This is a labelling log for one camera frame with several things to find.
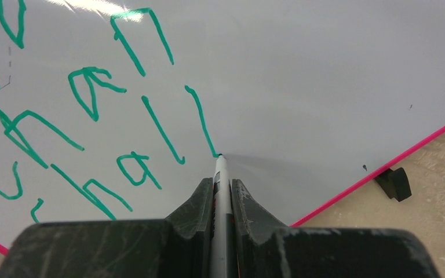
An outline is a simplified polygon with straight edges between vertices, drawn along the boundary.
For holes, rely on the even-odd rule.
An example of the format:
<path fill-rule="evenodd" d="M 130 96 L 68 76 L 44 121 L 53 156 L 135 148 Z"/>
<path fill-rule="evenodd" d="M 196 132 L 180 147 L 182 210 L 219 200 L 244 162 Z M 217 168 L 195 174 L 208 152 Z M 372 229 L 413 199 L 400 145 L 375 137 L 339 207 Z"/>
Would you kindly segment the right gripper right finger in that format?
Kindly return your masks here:
<path fill-rule="evenodd" d="M 231 198 L 241 277 L 439 277 L 425 246 L 408 231 L 290 227 L 236 179 Z"/>

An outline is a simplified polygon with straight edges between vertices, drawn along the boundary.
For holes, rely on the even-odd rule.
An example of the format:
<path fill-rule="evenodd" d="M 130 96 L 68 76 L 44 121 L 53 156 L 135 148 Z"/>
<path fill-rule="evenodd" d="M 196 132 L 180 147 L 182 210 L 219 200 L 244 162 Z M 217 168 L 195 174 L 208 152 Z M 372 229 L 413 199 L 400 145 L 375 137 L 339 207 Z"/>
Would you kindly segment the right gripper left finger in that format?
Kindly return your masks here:
<path fill-rule="evenodd" d="M 49 222 L 25 229 L 0 277 L 207 277 L 213 180 L 157 220 Z"/>

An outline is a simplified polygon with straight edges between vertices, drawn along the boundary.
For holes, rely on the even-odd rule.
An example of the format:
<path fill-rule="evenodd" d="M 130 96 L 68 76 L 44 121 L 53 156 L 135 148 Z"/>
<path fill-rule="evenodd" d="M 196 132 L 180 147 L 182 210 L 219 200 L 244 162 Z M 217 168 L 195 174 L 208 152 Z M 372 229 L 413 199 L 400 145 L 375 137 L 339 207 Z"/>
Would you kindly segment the green white marker pen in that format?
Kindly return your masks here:
<path fill-rule="evenodd" d="M 220 154 L 213 178 L 213 237 L 211 240 L 210 277 L 235 277 L 232 205 L 227 161 Z"/>

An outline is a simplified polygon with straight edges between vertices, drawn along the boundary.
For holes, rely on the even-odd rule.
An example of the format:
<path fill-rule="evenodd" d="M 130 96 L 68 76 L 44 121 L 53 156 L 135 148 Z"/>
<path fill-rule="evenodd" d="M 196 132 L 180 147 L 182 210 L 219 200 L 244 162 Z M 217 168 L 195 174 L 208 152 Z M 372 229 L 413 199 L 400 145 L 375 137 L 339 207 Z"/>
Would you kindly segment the red-framed whiteboard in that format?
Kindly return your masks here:
<path fill-rule="evenodd" d="M 214 174 L 299 224 L 445 132 L 445 1 L 0 1 L 0 253 Z"/>

